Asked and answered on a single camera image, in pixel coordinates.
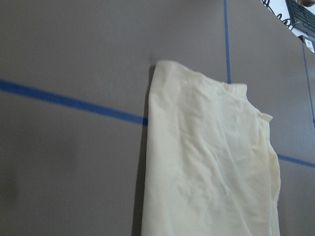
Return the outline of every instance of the blue tape line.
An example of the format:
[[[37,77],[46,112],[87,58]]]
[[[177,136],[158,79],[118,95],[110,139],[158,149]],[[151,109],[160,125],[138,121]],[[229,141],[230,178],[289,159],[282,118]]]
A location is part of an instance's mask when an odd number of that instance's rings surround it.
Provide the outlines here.
[[[230,66],[230,45],[228,39],[228,21],[227,21],[227,2],[224,0],[224,29],[225,29],[225,53],[226,53],[226,74],[227,83],[231,84],[231,66]]]
[[[0,90],[26,96],[26,97],[35,98],[38,100],[43,100],[46,102],[51,102],[51,103],[67,106],[67,107],[72,107],[72,108],[83,110],[83,111],[96,113],[103,116],[122,119],[125,121],[141,124],[144,126],[148,125],[147,118],[143,118],[140,116],[136,116],[133,114],[114,110],[107,107],[102,107],[96,104],[80,101],[78,99],[73,99],[73,98],[57,95],[51,92],[45,92],[45,91],[41,91],[35,88],[18,85],[12,82],[4,81],[2,79],[0,79]]]
[[[305,72],[306,72],[306,78],[307,78],[307,86],[309,87],[309,96],[310,96],[310,103],[311,103],[311,110],[312,110],[312,118],[313,118],[314,133],[315,133],[315,118],[314,118],[313,101],[312,101],[312,94],[311,94],[311,87],[310,87],[310,79],[309,79],[309,73],[308,73],[308,69],[307,69],[306,56],[305,56],[305,48],[304,48],[304,43],[303,43],[303,42],[302,42],[302,49],[303,49],[303,57],[304,57],[304,64],[305,64]]]
[[[299,165],[302,165],[302,166],[315,168],[315,164],[313,164],[313,163],[306,162],[306,161],[301,161],[301,160],[294,159],[294,158],[287,157],[287,156],[278,155],[278,159],[283,160],[283,161],[292,162],[292,163],[295,163],[295,164],[299,164]]]

